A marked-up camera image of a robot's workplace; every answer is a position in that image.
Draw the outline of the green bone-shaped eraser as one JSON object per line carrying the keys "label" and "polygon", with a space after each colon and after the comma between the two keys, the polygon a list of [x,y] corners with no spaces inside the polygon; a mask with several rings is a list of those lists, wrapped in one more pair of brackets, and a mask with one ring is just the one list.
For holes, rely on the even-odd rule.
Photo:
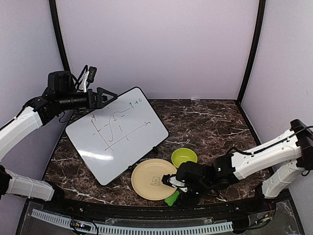
{"label": "green bone-shaped eraser", "polygon": [[168,198],[164,199],[164,202],[168,205],[168,206],[173,206],[174,203],[177,201],[177,199],[180,196],[180,192],[177,190],[175,191],[171,196],[169,196]]}

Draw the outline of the white whiteboard with black frame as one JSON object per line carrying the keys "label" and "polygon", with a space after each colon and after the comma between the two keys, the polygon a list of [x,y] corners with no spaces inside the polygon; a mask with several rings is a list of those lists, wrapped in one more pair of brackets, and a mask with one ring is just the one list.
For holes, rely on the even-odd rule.
{"label": "white whiteboard with black frame", "polygon": [[139,87],[71,123],[66,127],[66,134],[102,186],[116,179],[169,136]]}

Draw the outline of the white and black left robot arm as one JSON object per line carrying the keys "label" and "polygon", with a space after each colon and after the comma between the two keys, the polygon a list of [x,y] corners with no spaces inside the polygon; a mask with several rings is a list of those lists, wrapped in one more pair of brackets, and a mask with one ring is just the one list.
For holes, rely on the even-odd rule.
{"label": "white and black left robot arm", "polygon": [[[117,94],[98,87],[89,88],[97,69],[84,67],[79,77],[69,71],[48,75],[47,87],[41,96],[28,100],[21,111],[0,129],[0,158],[4,157],[31,133],[69,110],[102,109],[115,101]],[[64,191],[50,181],[35,180],[0,167],[0,194],[49,201],[58,213],[66,213],[69,203]]]}

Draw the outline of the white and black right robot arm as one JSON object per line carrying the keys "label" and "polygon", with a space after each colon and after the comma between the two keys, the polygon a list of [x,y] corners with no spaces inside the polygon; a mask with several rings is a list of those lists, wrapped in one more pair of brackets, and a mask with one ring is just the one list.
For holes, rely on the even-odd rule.
{"label": "white and black right robot arm", "polygon": [[302,121],[291,121],[283,134],[255,148],[241,151],[232,147],[212,165],[191,161],[182,163],[175,179],[195,194],[225,189],[248,176],[269,168],[281,166],[256,189],[250,200],[250,209],[261,212],[268,200],[275,198],[297,176],[313,170],[313,128]]}

